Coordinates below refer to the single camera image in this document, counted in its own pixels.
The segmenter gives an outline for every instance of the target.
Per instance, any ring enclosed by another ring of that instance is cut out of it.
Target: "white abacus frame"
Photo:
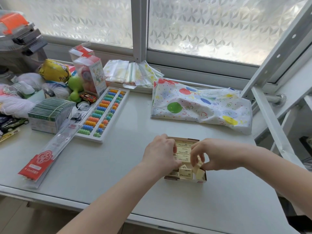
[[[126,99],[128,97],[128,95],[130,94],[130,90],[127,89],[122,89],[122,88],[117,88],[117,87],[107,87],[107,89],[104,91],[104,93],[100,96],[100,98],[93,104],[92,108],[90,109],[90,111],[88,112],[88,114],[84,117],[84,119],[81,121],[81,125],[84,125],[84,122],[88,120],[88,118],[91,116],[91,114],[93,113],[94,110],[96,110],[96,108],[99,106],[99,104],[102,102],[104,96],[109,92],[109,90],[118,90],[118,93],[116,93],[115,97],[112,99],[111,103],[108,105],[107,109],[105,110],[105,112],[103,113],[103,115],[101,116],[101,118],[99,119],[99,121],[97,122],[97,124],[95,125],[94,129],[92,130],[92,132],[90,133],[90,135],[85,135],[85,134],[81,134],[81,133],[76,133],[75,137],[81,138],[81,139],[86,139],[86,140],[90,140],[90,141],[94,141],[94,142],[98,142],[98,143],[103,143],[106,135],[108,134],[108,131],[110,130],[110,128],[113,126],[115,120],[117,119],[117,117],[119,116],[120,112],[122,111],[122,108],[124,107],[125,103],[126,103]],[[101,134],[101,137],[95,137],[93,136],[94,133],[96,133],[97,129],[99,128],[99,125],[102,123],[102,121],[105,119],[106,115],[110,112],[113,104],[115,103],[116,98],[118,97],[118,95],[120,94],[121,91],[124,91],[125,94],[121,100],[121,102],[119,103],[119,106],[117,107],[117,109],[115,110],[114,115],[112,116],[111,120],[109,121],[109,123],[107,124],[107,126],[105,127],[105,129],[103,129],[103,133]]]

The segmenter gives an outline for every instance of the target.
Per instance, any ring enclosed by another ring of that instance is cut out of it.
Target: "stack of green booklets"
[[[56,134],[74,106],[68,100],[46,98],[28,112],[30,126],[33,130]]]

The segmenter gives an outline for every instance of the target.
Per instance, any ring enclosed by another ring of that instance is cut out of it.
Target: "tabletop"
[[[151,106],[151,95],[131,92],[103,144],[73,138],[41,186],[29,191],[89,204],[138,164],[162,133],[255,144],[251,135],[225,126],[152,119]],[[28,190],[17,173],[52,137],[24,125],[1,142],[0,185]],[[275,190],[244,168],[208,171],[205,184],[160,179],[132,213],[225,233],[291,233]]]

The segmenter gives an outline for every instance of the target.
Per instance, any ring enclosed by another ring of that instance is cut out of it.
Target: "tiled floor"
[[[38,206],[0,196],[0,234],[55,234],[77,215],[76,212]],[[118,234],[170,234],[125,223]]]

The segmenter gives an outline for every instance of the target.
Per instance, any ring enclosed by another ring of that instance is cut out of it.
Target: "frosted glass window pane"
[[[307,0],[150,0],[148,48],[261,65]]]
[[[131,0],[0,0],[43,34],[132,48]]]

